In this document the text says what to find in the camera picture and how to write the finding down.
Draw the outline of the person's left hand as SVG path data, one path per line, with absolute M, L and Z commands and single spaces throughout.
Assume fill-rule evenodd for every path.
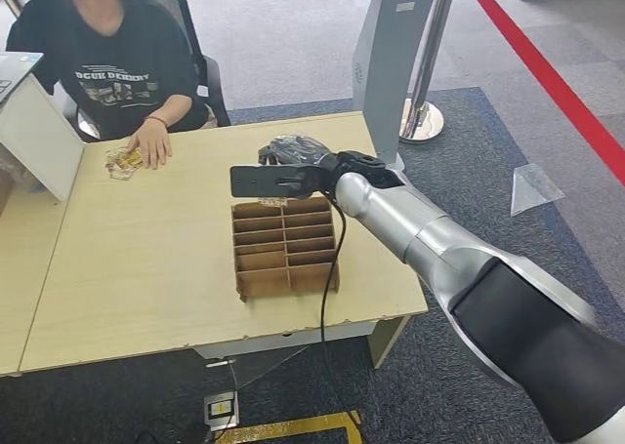
M 166 123 L 159 118 L 149 116 L 131 135 L 127 146 L 128 152 L 138 149 L 144 168 L 153 170 L 164 166 L 172 155 Z

